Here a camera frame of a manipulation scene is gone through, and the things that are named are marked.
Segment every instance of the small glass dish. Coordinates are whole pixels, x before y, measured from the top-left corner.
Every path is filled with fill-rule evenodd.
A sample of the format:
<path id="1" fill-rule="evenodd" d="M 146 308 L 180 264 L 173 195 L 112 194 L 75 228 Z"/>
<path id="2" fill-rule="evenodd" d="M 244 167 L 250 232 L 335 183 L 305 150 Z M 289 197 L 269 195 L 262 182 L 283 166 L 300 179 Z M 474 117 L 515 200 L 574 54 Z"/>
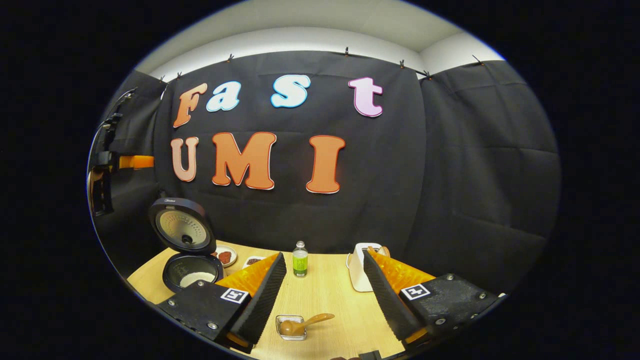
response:
<path id="1" fill-rule="evenodd" d="M 278 331 L 278 335 L 280 335 L 281 338 L 283 338 L 284 340 L 292 340 L 292 341 L 301 341 L 307 338 L 307 330 L 305 329 L 305 333 L 303 335 L 300 336 L 286 336 L 283 335 L 280 332 L 280 326 L 282 325 L 282 322 L 285 320 L 290 320 L 292 322 L 297 322 L 297 323 L 303 323 L 305 321 L 305 319 L 302 318 L 302 316 L 298 316 L 298 315 L 278 315 L 276 316 L 276 330 Z"/>

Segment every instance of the green label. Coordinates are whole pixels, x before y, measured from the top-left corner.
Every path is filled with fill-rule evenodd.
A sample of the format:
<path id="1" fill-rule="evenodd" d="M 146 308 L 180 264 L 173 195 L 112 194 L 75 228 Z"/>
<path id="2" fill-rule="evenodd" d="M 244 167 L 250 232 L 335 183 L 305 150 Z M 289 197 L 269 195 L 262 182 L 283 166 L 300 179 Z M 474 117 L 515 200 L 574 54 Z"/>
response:
<path id="1" fill-rule="evenodd" d="M 307 257 L 296 258 L 293 257 L 293 273 L 298 275 L 304 275 L 307 273 Z"/>

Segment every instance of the blue letter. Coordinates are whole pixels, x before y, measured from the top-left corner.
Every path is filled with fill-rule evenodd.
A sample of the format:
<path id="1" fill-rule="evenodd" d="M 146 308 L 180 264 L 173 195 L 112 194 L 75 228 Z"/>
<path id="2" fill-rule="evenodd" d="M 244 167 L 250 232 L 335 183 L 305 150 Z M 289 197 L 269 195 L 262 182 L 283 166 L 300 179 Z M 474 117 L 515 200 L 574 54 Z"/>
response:
<path id="1" fill-rule="evenodd" d="M 295 108 L 307 100 L 307 91 L 311 80 L 306 75 L 284 75 L 273 82 L 277 94 L 271 96 L 271 103 L 276 108 Z"/>
<path id="2" fill-rule="evenodd" d="M 207 110 L 214 112 L 220 109 L 224 111 L 231 110 L 238 105 L 238 93 L 240 92 L 240 83 L 237 81 L 229 81 L 213 90 L 213 95 L 207 102 Z"/>

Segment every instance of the orange letter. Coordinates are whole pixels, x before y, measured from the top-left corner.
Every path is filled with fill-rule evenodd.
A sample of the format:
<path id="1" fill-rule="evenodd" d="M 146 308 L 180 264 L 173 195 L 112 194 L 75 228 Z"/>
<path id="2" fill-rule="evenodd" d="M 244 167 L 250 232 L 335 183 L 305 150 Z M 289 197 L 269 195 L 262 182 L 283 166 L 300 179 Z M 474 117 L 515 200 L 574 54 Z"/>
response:
<path id="1" fill-rule="evenodd" d="M 180 95 L 180 106 L 178 107 L 178 116 L 173 122 L 173 127 L 179 127 L 191 120 L 189 111 L 193 111 L 198 106 L 199 94 L 204 94 L 207 91 L 207 83 L 202 83 L 191 90 L 185 91 Z"/>
<path id="2" fill-rule="evenodd" d="M 346 145 L 343 139 L 336 136 L 319 135 L 309 139 L 316 150 L 314 173 L 307 183 L 307 190 L 312 193 L 337 193 L 340 184 L 335 181 L 335 168 L 338 164 L 338 152 Z"/>
<path id="3" fill-rule="evenodd" d="M 182 139 L 171 140 L 171 152 L 173 158 L 173 172 L 182 181 L 191 181 L 196 177 L 196 145 L 198 138 L 191 137 L 185 141 L 187 143 L 187 153 L 189 159 L 189 169 L 182 167 Z"/>
<path id="4" fill-rule="evenodd" d="M 215 134 L 213 143 L 216 144 L 216 174 L 211 181 L 216 185 L 229 185 L 231 183 L 227 176 L 227 169 L 229 169 L 234 183 L 239 186 L 247 169 L 251 167 L 249 177 L 244 182 L 245 185 L 252 189 L 273 189 L 275 184 L 269 173 L 269 161 L 271 146 L 275 142 L 276 136 L 272 133 L 255 133 L 240 153 L 240 148 L 232 134 Z"/>

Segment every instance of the plastic bottle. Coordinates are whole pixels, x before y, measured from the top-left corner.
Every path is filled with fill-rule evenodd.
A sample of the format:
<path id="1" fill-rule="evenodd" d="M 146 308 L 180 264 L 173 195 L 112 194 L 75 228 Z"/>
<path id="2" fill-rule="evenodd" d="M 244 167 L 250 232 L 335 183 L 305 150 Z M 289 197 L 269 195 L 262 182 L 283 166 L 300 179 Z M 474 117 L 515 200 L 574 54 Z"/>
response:
<path id="1" fill-rule="evenodd" d="M 293 274 L 296 277 L 307 275 L 307 258 L 309 252 L 305 249 L 304 241 L 298 241 L 293 249 Z"/>

